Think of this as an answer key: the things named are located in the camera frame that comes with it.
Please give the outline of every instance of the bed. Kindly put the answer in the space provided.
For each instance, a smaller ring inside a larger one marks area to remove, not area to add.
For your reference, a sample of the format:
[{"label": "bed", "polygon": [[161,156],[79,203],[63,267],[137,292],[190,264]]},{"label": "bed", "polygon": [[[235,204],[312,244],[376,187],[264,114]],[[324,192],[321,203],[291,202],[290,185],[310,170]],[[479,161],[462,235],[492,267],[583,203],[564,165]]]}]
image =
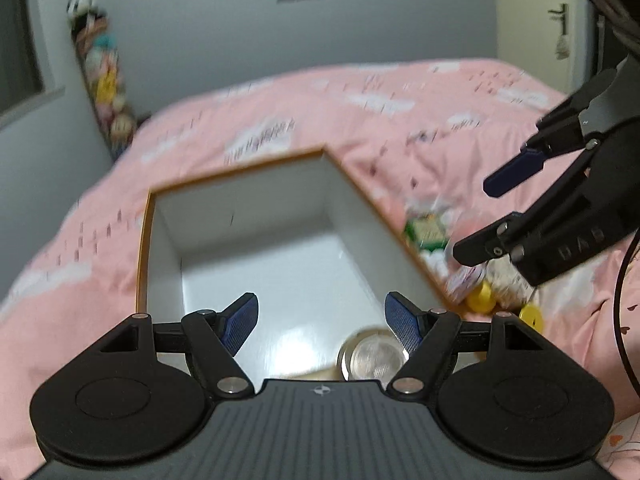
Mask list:
[{"label": "bed", "polygon": [[[527,208],[574,155],[500,200],[482,180],[513,156],[563,95],[495,60],[321,68],[191,98],[156,114],[113,171],[88,190],[24,269],[0,309],[0,478],[42,462],[29,420],[39,384],[135,308],[148,190],[254,158],[326,146],[400,230],[419,203],[451,219]],[[596,375],[616,405],[601,462],[636,478],[640,402],[612,332],[615,275],[626,242],[536,292],[545,335]],[[640,278],[632,264],[622,325],[640,350]]]}]

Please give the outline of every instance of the dark window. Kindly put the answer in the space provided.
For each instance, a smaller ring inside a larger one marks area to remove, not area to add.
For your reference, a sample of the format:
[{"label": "dark window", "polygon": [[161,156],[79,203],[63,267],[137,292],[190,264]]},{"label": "dark window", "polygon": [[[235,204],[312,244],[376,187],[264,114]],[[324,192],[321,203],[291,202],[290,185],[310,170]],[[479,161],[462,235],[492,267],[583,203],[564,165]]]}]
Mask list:
[{"label": "dark window", "polygon": [[42,92],[27,0],[0,0],[0,115]]}]

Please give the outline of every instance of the yellow round object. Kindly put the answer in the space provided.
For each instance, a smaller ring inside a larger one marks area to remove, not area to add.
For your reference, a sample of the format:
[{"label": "yellow round object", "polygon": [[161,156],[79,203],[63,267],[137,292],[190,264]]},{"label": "yellow round object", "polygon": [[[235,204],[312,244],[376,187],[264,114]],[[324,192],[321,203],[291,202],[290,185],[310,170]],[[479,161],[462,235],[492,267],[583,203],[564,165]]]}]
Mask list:
[{"label": "yellow round object", "polygon": [[523,306],[519,317],[536,332],[542,334],[545,329],[545,320],[542,318],[542,312],[533,303],[527,303]]},{"label": "yellow round object", "polygon": [[488,314],[495,308],[495,298],[491,285],[487,280],[482,280],[480,285],[465,298],[466,306],[478,314]]}]

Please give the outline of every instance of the open white box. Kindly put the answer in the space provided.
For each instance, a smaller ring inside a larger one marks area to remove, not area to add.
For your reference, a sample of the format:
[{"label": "open white box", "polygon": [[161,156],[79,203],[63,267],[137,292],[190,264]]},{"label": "open white box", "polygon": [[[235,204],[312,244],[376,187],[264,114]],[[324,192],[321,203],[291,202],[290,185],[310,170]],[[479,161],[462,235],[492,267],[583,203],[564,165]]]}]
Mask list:
[{"label": "open white box", "polygon": [[[260,389],[335,364],[340,346],[386,326],[396,290],[449,306],[420,258],[340,164],[317,150],[235,168],[150,193],[138,269],[138,312],[179,321],[258,297],[236,361]],[[188,371],[183,356],[160,359]]]}]

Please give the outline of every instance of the pile of stuffed toys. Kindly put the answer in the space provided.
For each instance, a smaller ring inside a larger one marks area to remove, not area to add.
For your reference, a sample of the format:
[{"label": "pile of stuffed toys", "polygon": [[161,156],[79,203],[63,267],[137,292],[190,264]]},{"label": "pile of stuffed toys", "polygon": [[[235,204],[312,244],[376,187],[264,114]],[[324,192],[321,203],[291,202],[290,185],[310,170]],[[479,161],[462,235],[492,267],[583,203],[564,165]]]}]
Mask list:
[{"label": "pile of stuffed toys", "polygon": [[109,20],[96,0],[69,0],[66,14],[100,130],[118,158],[130,145],[137,125],[127,105]]}]

